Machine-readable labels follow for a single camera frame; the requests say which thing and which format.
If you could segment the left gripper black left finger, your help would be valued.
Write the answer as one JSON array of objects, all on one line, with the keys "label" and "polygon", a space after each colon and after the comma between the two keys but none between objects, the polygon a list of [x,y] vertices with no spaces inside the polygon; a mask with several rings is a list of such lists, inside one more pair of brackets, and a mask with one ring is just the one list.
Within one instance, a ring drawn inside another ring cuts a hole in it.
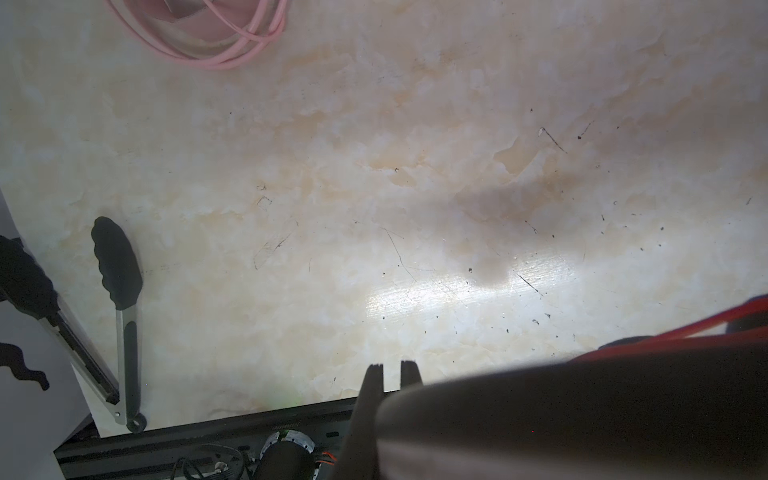
[{"label": "left gripper black left finger", "polygon": [[370,365],[366,370],[341,455],[331,475],[332,479],[378,478],[375,417],[383,398],[383,366]]}]

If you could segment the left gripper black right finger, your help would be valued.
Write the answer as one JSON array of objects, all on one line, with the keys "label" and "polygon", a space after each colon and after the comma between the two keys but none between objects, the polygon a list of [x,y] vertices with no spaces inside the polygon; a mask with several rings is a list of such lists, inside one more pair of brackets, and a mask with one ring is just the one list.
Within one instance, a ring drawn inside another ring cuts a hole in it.
[{"label": "left gripper black right finger", "polygon": [[421,377],[418,364],[413,360],[403,360],[400,362],[400,389],[404,390],[409,387],[422,386],[423,380]]}]

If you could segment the white black headphones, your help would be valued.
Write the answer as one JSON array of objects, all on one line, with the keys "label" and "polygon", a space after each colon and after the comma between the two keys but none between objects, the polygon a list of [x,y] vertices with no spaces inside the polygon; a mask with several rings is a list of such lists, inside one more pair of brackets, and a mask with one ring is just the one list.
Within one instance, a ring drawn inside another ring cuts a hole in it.
[{"label": "white black headphones", "polygon": [[763,479],[754,333],[405,389],[375,420],[385,479]]}]

